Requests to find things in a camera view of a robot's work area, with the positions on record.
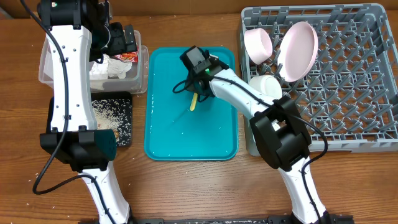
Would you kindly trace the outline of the red snack wrapper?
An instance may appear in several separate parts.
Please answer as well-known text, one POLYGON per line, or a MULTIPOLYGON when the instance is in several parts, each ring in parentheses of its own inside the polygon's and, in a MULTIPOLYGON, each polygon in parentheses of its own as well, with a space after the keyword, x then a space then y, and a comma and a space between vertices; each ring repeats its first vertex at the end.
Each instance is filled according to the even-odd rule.
POLYGON ((137 63, 138 56, 139 56, 139 52, 126 52, 123 54, 115 55, 114 57, 123 62, 137 63))

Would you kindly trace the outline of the pink bowl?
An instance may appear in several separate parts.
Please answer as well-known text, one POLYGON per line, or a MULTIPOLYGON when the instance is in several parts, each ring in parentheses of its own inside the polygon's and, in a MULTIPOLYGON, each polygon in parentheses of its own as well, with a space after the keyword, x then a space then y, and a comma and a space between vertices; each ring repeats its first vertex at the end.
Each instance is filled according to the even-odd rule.
POLYGON ((262 28, 247 30, 244 33, 244 46, 249 58, 257 65, 273 54, 271 38, 262 28))

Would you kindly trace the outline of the large white plate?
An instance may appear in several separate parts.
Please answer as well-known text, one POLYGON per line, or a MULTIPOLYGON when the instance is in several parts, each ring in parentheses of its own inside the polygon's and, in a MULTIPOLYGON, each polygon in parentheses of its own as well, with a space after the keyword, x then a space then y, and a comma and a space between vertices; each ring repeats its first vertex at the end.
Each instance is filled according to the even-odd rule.
POLYGON ((286 82, 295 82, 312 69, 318 52, 318 36, 307 22, 294 24, 284 35, 277 64, 279 75, 286 82))

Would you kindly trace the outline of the white napkin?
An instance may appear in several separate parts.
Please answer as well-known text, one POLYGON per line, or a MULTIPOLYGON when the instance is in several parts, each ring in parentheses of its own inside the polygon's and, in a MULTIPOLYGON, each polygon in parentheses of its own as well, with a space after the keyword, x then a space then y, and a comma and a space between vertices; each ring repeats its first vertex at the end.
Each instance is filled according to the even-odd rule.
POLYGON ((108 78, 123 79, 132 68, 131 62, 123 62, 118 59, 103 56, 103 63, 95 62, 90 70, 91 80, 104 80, 108 78))

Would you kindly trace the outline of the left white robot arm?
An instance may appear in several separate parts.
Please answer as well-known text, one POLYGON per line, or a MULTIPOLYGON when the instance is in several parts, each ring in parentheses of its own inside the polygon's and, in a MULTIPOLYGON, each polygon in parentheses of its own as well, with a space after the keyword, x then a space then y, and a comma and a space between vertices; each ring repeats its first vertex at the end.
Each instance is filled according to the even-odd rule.
POLYGON ((116 137, 98 128, 90 89, 90 63, 136 51, 134 29, 110 21, 109 2, 42 0, 34 19, 46 33, 53 68, 51 121, 40 145, 85 182, 101 223, 134 223, 114 171, 116 137))

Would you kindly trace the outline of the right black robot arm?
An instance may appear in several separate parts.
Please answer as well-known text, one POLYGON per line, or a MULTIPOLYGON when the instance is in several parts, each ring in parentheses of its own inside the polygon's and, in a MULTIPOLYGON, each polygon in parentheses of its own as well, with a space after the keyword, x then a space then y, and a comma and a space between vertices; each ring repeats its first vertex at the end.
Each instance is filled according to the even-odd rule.
POLYGON ((184 90, 224 100, 250 122, 256 148, 265 162, 281 174, 292 201, 294 223, 328 223, 310 172, 308 129, 324 134, 304 120, 288 96, 265 95, 240 79, 234 70, 207 50, 193 46, 180 56, 188 70, 184 90))

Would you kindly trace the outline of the cream green bowl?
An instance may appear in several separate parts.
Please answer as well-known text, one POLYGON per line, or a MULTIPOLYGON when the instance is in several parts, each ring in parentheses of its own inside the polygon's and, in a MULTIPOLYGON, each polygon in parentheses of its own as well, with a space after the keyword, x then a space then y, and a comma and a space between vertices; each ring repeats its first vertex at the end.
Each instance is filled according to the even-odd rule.
POLYGON ((250 79, 249 85, 261 93, 274 97, 282 98, 282 88, 280 83, 272 75, 261 75, 250 79))

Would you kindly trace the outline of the yellow plastic spoon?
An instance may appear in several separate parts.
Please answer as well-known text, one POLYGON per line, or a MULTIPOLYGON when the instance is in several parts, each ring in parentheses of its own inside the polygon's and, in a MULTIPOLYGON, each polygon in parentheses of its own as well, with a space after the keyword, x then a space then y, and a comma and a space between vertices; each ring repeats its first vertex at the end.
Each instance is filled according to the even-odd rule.
POLYGON ((192 98, 192 102, 191 102, 191 105, 190 105, 190 111, 194 111, 195 110, 196 105, 197 105, 197 101, 198 101, 198 94, 194 93, 193 94, 193 98, 192 98))

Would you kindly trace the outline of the brown food scrap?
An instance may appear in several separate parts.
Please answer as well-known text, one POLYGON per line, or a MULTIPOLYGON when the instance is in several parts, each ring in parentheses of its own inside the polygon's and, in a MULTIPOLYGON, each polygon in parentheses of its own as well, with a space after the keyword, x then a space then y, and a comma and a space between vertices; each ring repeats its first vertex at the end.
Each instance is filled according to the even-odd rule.
POLYGON ((116 129, 114 129, 113 133, 114 133, 115 139, 118 141, 119 140, 119 132, 116 129))

